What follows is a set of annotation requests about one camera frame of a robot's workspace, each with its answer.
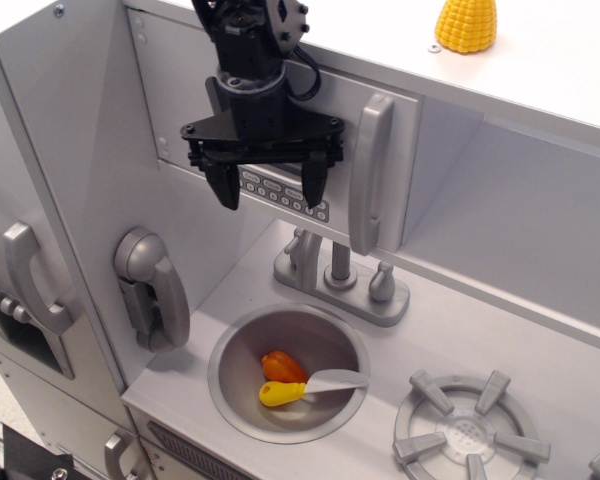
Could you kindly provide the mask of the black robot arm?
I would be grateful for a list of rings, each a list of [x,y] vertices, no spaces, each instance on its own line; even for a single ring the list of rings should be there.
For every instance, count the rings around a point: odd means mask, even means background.
[[[297,164],[305,201],[319,205],[329,168],[343,158],[344,123],[301,107],[318,93],[319,76],[301,94],[287,80],[291,57],[319,70],[300,46],[309,30],[307,6],[299,1],[196,1],[193,6],[219,65],[206,81],[213,116],[181,129],[191,165],[204,173],[220,203],[235,210],[240,166]]]

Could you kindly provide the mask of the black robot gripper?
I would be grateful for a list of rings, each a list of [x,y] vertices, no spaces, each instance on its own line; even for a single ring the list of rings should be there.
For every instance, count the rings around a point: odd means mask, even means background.
[[[210,77],[205,87],[213,115],[185,124],[180,134],[221,205],[239,207],[238,167],[282,163],[302,164],[303,196],[309,208],[319,205],[327,167],[343,160],[344,122],[300,107],[285,83],[255,92],[240,90],[236,78]]]

